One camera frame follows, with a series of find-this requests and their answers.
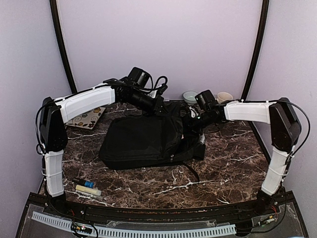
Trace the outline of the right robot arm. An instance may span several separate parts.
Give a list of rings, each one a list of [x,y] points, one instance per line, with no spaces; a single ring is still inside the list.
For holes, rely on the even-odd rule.
[[[202,101],[204,112],[196,117],[185,116],[183,125],[188,130],[201,131],[212,123],[227,121],[255,121],[270,125],[272,156],[265,179],[253,203],[253,211],[263,215],[272,207],[274,195],[282,187],[291,161],[300,147],[297,146],[302,125],[296,110],[304,113],[288,98],[271,101],[234,100],[215,104]]]

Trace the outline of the black student bag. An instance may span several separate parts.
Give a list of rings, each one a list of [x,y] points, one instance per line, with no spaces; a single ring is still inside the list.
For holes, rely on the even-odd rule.
[[[204,136],[183,122],[189,108],[166,105],[164,116],[142,114],[114,119],[99,150],[99,159],[112,170],[184,165],[205,158]]]

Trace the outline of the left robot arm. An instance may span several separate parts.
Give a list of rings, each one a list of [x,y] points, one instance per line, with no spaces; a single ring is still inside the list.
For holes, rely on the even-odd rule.
[[[43,100],[35,119],[36,150],[43,156],[42,174],[48,195],[54,197],[50,203],[53,211],[59,216],[70,212],[69,204],[60,198],[64,195],[62,157],[68,143],[65,124],[87,111],[118,102],[129,103],[150,114],[161,112],[166,89],[166,82],[143,88],[128,77],[112,78],[76,94]]]

